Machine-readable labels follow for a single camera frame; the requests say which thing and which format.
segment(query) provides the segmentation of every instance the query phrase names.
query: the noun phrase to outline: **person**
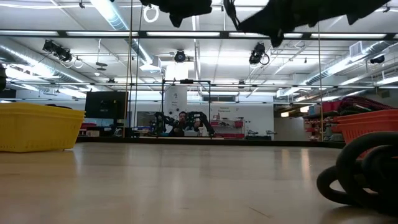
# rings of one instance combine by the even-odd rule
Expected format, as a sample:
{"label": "person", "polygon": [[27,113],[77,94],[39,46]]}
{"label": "person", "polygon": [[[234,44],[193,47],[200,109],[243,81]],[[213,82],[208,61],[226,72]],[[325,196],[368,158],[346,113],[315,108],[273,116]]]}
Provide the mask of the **person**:
{"label": "person", "polygon": [[[171,132],[169,132],[170,137],[184,137],[184,131],[188,128],[187,113],[181,111],[180,114],[178,115],[178,121],[179,121],[178,125],[173,127]],[[201,121],[196,121],[193,124],[193,130],[198,132],[200,126],[201,126]]]}

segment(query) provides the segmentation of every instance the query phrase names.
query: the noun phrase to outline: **duct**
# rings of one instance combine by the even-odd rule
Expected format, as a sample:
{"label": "duct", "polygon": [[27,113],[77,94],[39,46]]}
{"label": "duct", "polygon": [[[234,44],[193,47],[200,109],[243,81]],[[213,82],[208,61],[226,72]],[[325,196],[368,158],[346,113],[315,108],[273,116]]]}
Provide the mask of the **duct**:
{"label": "duct", "polygon": [[[312,85],[317,81],[320,81],[323,78],[329,77],[331,75],[334,75],[338,72],[343,71],[344,69],[349,68],[350,66],[353,66],[356,64],[356,62],[360,62],[362,60],[368,60],[372,59],[374,57],[379,57],[381,55],[386,54],[387,52],[390,52],[388,48],[393,47],[395,48],[397,42],[394,41],[379,41],[376,42],[375,44],[370,45],[369,47],[366,47],[360,56],[351,58],[350,52],[344,54],[343,56],[339,57],[338,59],[333,60],[332,62],[329,62],[328,64],[325,65],[323,70],[321,72],[315,71],[309,74],[308,76],[310,78],[306,79],[299,85]],[[286,96],[286,95],[291,95],[295,93],[296,91],[299,91],[300,88],[289,88],[289,89],[284,89],[284,90],[279,90],[278,96]]]}
{"label": "duct", "polygon": [[[89,79],[72,69],[61,67],[58,62],[49,58],[43,58],[43,55],[5,37],[0,38],[0,62],[27,65],[31,68],[31,72],[49,78],[57,75],[61,78],[60,81],[68,80],[67,82],[71,82],[72,80],[72,82],[94,82],[94,80]],[[101,89],[108,91],[112,90],[106,86],[101,86]]]}
{"label": "duct", "polygon": [[[127,23],[121,17],[116,3],[112,3],[110,0],[90,0],[90,2],[114,30],[130,30]],[[127,44],[130,43],[129,39],[125,39],[125,41]],[[141,45],[139,45],[137,39],[131,39],[131,50],[138,55],[138,59],[143,64],[152,63],[153,58]]]}

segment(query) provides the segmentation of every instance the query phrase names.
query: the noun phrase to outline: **black screen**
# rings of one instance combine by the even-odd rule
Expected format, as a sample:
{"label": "black screen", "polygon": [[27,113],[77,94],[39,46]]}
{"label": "black screen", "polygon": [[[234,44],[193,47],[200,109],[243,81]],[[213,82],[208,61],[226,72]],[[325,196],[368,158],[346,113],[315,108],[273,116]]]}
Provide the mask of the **black screen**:
{"label": "black screen", "polygon": [[86,97],[86,118],[124,119],[126,92],[88,92]]}

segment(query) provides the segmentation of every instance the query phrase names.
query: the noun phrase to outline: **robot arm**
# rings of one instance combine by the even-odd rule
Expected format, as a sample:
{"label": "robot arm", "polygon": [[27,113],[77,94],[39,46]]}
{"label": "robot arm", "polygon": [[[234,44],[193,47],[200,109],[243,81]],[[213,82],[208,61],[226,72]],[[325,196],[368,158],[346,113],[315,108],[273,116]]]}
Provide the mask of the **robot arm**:
{"label": "robot arm", "polygon": [[189,126],[193,126],[197,119],[199,119],[201,123],[206,127],[209,136],[213,137],[215,133],[214,128],[211,127],[209,121],[207,120],[207,116],[203,112],[194,111],[187,113],[187,123]]}

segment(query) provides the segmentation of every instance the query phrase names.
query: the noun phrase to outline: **light fixture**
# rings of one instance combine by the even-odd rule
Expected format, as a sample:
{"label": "light fixture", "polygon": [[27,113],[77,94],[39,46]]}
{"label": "light fixture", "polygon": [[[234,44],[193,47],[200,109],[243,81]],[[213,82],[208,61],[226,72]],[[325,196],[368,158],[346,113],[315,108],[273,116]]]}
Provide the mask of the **light fixture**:
{"label": "light fixture", "polygon": [[322,101],[330,101],[330,100],[335,100],[341,96],[326,96],[322,98]]}
{"label": "light fixture", "polygon": [[385,38],[387,34],[311,34],[311,38],[348,38],[348,39],[356,39],[356,38],[364,38],[364,39],[380,39]]}
{"label": "light fixture", "polygon": [[394,83],[394,82],[398,82],[398,77],[391,77],[391,78],[385,78],[381,81],[377,82],[377,85],[386,85],[386,84],[390,84],[390,83]]}
{"label": "light fixture", "polygon": [[177,63],[184,62],[186,58],[187,58],[187,56],[185,55],[183,50],[178,50],[177,53],[174,56],[174,60]]}
{"label": "light fixture", "polygon": [[[67,31],[67,35],[71,37],[87,37],[87,36],[98,36],[98,37],[124,37],[130,36],[129,31]],[[132,36],[138,36],[138,32],[131,32]]]}
{"label": "light fixture", "polygon": [[220,32],[147,32],[149,37],[219,37]]}
{"label": "light fixture", "polygon": [[57,31],[35,31],[35,30],[0,30],[0,35],[58,36],[58,32]]}
{"label": "light fixture", "polygon": [[300,108],[300,112],[301,113],[308,113],[309,109],[310,109],[310,106],[304,106],[304,107]]}
{"label": "light fixture", "polygon": [[287,33],[284,34],[285,38],[301,38],[303,34],[296,34],[296,33]]}
{"label": "light fixture", "polygon": [[[153,19],[148,19],[148,15],[147,15],[148,10],[155,10],[155,16]],[[144,19],[146,22],[148,22],[148,23],[155,22],[159,18],[159,7],[158,6],[147,6],[147,7],[145,7],[143,13],[144,13]]]}
{"label": "light fixture", "polygon": [[59,89],[59,91],[63,94],[74,96],[76,98],[86,98],[86,95],[84,93],[80,93],[79,91],[76,90],[69,90],[69,89]]}

